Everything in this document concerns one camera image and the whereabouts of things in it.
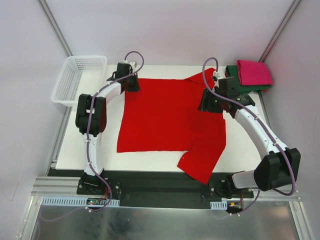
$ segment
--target metal frame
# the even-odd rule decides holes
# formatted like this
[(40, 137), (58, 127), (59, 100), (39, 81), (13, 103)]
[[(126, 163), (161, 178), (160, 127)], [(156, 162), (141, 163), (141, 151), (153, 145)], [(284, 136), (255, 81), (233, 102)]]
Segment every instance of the metal frame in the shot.
[[(64, 38), (64, 35), (57, 23), (57, 21), (54, 18), (54, 15), (52, 11), (50, 10), (50, 7), (46, 0), (38, 0), (40, 7), (42, 8), (45, 16), (47, 17), (47, 20), (52, 27), (54, 33), (56, 34), (56, 37), (58, 41), (61, 44), (61, 47), (63, 48), (65, 54), (67, 57), (72, 56), (73, 53)], [(277, 40), (279, 39), (281, 33), (284, 31), (285, 27), (287, 26), (288, 22), (290, 21), (291, 17), (295, 13), (296, 9), (298, 8), (299, 4), (302, 2), (302, 0), (293, 0), (290, 7), (288, 8), (285, 16), (281, 20), (279, 26), (277, 27), (275, 33), (273, 34), (272, 38), (270, 39), (267, 47), (265, 48), (261, 58), (260, 62), (264, 62), (268, 55), (270, 54), (271, 50), (275, 46)], [(268, 115), (266, 113), (266, 109), (264, 106), (262, 95), (260, 94), (260, 100), (262, 103), (262, 108), (265, 113), (266, 122), (268, 125)], [(20, 227), (20, 239), (26, 240), (30, 239), (32, 236), (32, 232), (34, 229), (34, 226), (36, 224), (37, 215), (40, 209), (40, 205), (43, 199), (43, 196), (66, 196), (66, 197), (79, 197), (77, 195), (77, 187), (78, 187), (78, 181), (79, 177), (52, 177), (48, 176), (49, 170), (51, 167), (55, 167), (55, 164), (57, 162), (57, 158), (60, 152), (60, 148), (63, 142), (64, 134), (68, 125), (69, 116), (71, 113), (71, 108), (66, 107), (63, 113), (63, 117), (61, 119), (57, 134), (55, 136), (54, 145), (50, 154), (49, 158), (49, 164), (46, 171), (45, 176), (39, 176), (35, 180), (34, 187), (31, 192), (31, 197), (29, 201), (29, 207), (26, 211), (26, 215), (24, 218), (24, 224)], [(283, 191), (289, 191), (290, 186), (282, 187), (281, 190)], [(252, 198), (245, 198), (244, 201), (252, 201)], [(296, 230), (298, 233), (298, 236), (302, 240), (306, 239), (314, 239), (309, 222), (306, 217), (306, 213), (304, 211), (303, 203), (301, 202), (301, 196), (300, 193), (297, 191), (293, 196), (291, 197), (284, 197), (282, 195), (279, 195), (278, 193), (274, 191), (267, 191), (267, 192), (261, 192), (260, 197), (258, 198), (258, 201), (267, 201), (267, 202), (283, 202), (288, 201), (292, 217), (296, 226)]]

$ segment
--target white basket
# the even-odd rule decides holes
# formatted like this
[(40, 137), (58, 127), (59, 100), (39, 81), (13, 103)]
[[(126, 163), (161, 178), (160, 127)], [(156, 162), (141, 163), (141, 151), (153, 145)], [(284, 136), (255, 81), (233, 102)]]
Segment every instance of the white basket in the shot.
[(51, 100), (67, 107), (75, 107), (80, 94), (94, 94), (106, 80), (105, 56), (69, 56), (55, 83)]

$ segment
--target pink folded cloth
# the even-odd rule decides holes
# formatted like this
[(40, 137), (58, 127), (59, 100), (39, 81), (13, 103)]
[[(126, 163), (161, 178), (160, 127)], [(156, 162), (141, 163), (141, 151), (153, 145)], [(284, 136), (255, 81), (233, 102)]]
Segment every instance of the pink folded cloth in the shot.
[(263, 62), (238, 60), (239, 82), (242, 86), (272, 85), (272, 77), (268, 67)]

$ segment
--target red cloth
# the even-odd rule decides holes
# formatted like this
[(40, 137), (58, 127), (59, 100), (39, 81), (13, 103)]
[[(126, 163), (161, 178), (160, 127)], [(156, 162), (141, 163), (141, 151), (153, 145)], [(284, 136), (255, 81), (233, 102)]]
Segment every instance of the red cloth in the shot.
[[(205, 71), (211, 87), (213, 71)], [(184, 80), (139, 79), (139, 85), (141, 91), (125, 93), (117, 152), (188, 151), (178, 167), (207, 184), (226, 146), (226, 123), (221, 113), (198, 111), (202, 74)]]
[(238, 60), (236, 65), (242, 86), (272, 85), (274, 83), (267, 65), (263, 62)]

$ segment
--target wall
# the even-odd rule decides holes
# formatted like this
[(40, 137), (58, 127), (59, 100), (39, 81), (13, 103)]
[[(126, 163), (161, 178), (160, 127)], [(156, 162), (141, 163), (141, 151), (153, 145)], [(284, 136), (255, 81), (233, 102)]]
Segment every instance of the wall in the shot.
[(275, 84), (263, 99), (272, 129), (301, 152), (297, 187), (320, 238), (320, 1), (300, 4), (266, 64)]
[(140, 51), (148, 65), (259, 60), (292, 0), (48, 0), (74, 55), (109, 64)]
[(0, 9), (0, 239), (12, 240), (62, 117), (50, 95), (66, 56), (36, 0)]

